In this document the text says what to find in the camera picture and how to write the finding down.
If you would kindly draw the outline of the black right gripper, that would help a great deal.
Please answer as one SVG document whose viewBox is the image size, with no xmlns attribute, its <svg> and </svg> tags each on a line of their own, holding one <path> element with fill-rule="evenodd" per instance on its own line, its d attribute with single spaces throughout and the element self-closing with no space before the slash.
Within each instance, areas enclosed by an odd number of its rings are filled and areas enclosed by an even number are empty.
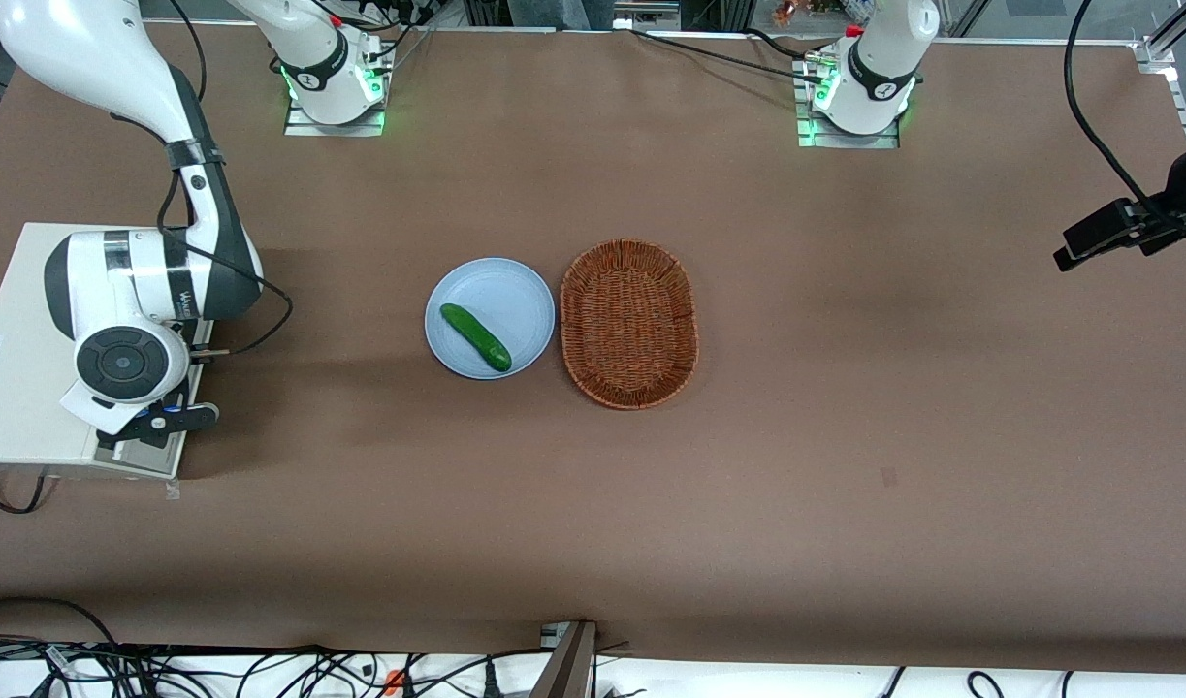
<svg viewBox="0 0 1186 698">
<path fill-rule="evenodd" d="M 121 443 L 139 441 L 153 448 L 167 448 L 172 434 L 204 431 L 219 420 L 219 410 L 212 403 L 195 403 L 190 406 L 149 406 L 132 417 L 119 433 L 98 431 L 98 442 Z"/>
</svg>

